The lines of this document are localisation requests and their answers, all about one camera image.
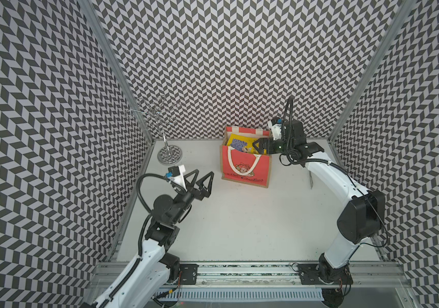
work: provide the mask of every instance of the ventilation grille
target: ventilation grille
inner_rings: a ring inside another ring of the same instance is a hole
[[[167,292],[160,289],[155,295]],[[175,291],[161,301],[187,302],[299,302],[323,301],[319,288],[207,288],[207,290],[182,289]]]

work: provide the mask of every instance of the patterned wallpaper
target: patterned wallpaper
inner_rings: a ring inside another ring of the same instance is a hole
[[[291,94],[327,137],[400,2],[93,0],[136,99],[181,106],[172,138],[266,127]]]
[[[0,307],[81,300],[146,147],[127,108],[74,0],[0,1]]]
[[[387,194],[389,258],[424,307],[439,307],[439,0],[418,1],[337,147]]]

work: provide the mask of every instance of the cartoon print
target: cartoon print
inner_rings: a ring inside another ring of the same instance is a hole
[[[245,173],[245,172],[247,172],[249,169],[250,169],[250,166],[249,165],[246,165],[246,164],[244,164],[244,163],[240,163],[240,164],[238,164],[238,165],[235,165],[235,168],[238,170],[238,171],[240,171],[241,173]],[[253,173],[253,171],[252,172],[250,172],[248,175],[245,175],[245,176],[254,176],[255,174]]]

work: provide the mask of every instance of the metal bracket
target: metal bracket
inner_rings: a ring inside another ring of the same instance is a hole
[[[197,280],[197,264],[180,264],[180,285],[195,284]]]
[[[334,285],[341,283],[342,285],[353,284],[353,279],[351,278],[351,274],[346,274],[344,272],[341,273],[340,278],[341,281],[334,281],[333,283],[325,283],[318,278],[317,271],[318,264],[298,264],[298,275],[300,276],[300,280],[302,285]]]

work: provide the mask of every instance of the red tote bag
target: red tote bag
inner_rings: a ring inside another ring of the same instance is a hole
[[[244,153],[227,146],[232,133],[252,138],[270,137],[270,132],[262,129],[226,127],[220,152],[222,179],[267,188],[271,174],[271,155]]]

